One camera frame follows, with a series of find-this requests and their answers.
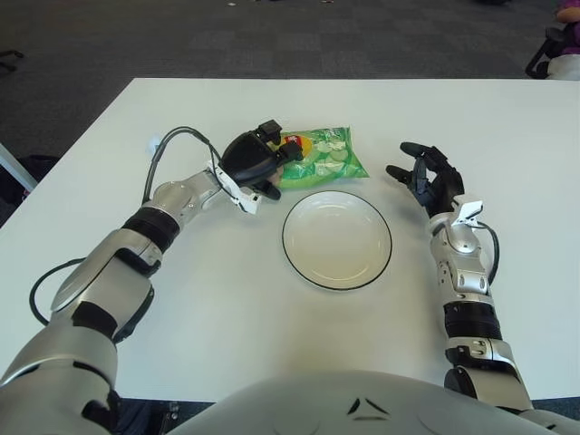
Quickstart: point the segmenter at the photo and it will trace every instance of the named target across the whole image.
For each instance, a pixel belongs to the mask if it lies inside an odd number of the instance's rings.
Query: black cable
[[[491,270],[488,274],[488,282],[489,284],[493,284],[494,279],[496,279],[496,275],[498,274],[498,267],[499,267],[499,238],[498,233],[490,227],[488,224],[479,221],[478,222],[480,227],[473,226],[472,228],[476,229],[486,229],[489,234],[491,235],[491,240],[493,240],[493,265],[491,266]]]
[[[36,320],[38,320],[44,326],[48,325],[48,320],[40,313],[40,311],[38,311],[38,307],[36,306],[36,291],[38,290],[38,287],[40,286],[40,284],[43,283],[43,281],[46,278],[48,278],[53,273],[58,272],[61,269],[65,269],[66,267],[78,265],[79,263],[82,263],[82,261],[84,261],[84,258],[75,258],[73,260],[67,261],[66,263],[62,263],[57,267],[53,267],[51,270],[49,270],[40,278],[38,278],[34,283],[33,288],[30,289],[30,294],[28,295],[28,304],[30,305],[30,311],[33,312],[33,315],[34,317],[36,317]]]
[[[145,179],[145,189],[143,191],[143,199],[141,204],[145,204],[147,201],[150,200],[150,194],[151,194],[151,186],[153,184],[153,178],[155,177],[155,171],[157,170],[157,165],[161,160],[161,157],[163,156],[163,153],[165,152],[165,149],[167,148],[167,145],[169,144],[169,142],[176,137],[177,135],[181,134],[181,133],[188,133],[191,136],[193,136],[194,138],[196,138],[197,140],[199,140],[200,142],[204,143],[205,145],[208,146],[209,148],[209,154],[211,156],[211,165],[212,165],[212,169],[214,171],[214,174],[216,174],[216,161],[215,158],[217,158],[217,162],[221,163],[221,157],[219,156],[219,153],[216,151],[215,147],[211,144],[211,142],[209,141],[208,138],[206,138],[203,134],[201,134],[199,131],[192,129],[191,127],[188,126],[180,126],[180,127],[176,127],[173,130],[170,130],[161,140],[161,142],[159,143],[159,146],[157,147],[157,149],[155,150],[155,154],[153,154],[153,158],[151,159],[151,164],[149,167],[149,172],[147,174],[147,178]],[[233,198],[232,194],[229,193],[224,186],[221,184],[221,182],[219,181],[218,177],[216,176],[216,181],[217,184],[219,185],[219,188],[224,190],[231,198]]]

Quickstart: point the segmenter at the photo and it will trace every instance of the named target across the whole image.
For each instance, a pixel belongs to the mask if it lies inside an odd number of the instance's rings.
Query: chip bag
[[[341,177],[369,177],[354,155],[349,128],[283,132],[282,143],[290,140],[298,142],[304,159],[284,165],[282,189],[311,188]]]

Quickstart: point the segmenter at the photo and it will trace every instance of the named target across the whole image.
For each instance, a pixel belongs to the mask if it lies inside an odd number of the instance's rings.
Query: white cable connector
[[[208,169],[231,195],[230,199],[234,204],[240,207],[242,211],[255,215],[257,208],[262,202],[262,195],[258,195],[249,188],[240,188],[218,165],[216,165],[216,171],[214,172],[214,166],[211,160],[208,162]]]

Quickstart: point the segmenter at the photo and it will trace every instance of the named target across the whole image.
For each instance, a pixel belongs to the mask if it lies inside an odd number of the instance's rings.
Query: white clip
[[[474,199],[471,195],[457,195],[453,200],[457,204],[453,204],[455,220],[451,222],[451,225],[466,224],[476,227],[478,220],[475,219],[475,216],[483,210],[483,201]]]
[[[231,195],[229,198],[234,204],[240,207],[242,211],[255,215],[257,208],[262,203],[262,195],[258,195],[253,191],[245,192],[242,190],[218,165],[216,165],[216,171],[214,172],[214,166],[211,160],[208,162],[208,169],[216,176],[224,190]]]

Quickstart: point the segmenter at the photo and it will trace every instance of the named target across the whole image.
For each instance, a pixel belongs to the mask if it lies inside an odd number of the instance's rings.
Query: robot forearm
[[[206,171],[160,186],[74,270],[53,300],[50,323],[0,381],[2,433],[104,434],[113,429],[115,344],[132,333],[147,311],[153,298],[149,277],[160,267],[162,253],[218,191]]]
[[[441,320],[449,338],[445,355],[453,364],[445,386],[494,406],[531,409],[511,348],[501,335],[480,260],[481,246],[473,234],[481,201],[469,201],[466,196],[455,200],[455,212],[438,214],[430,221]]]

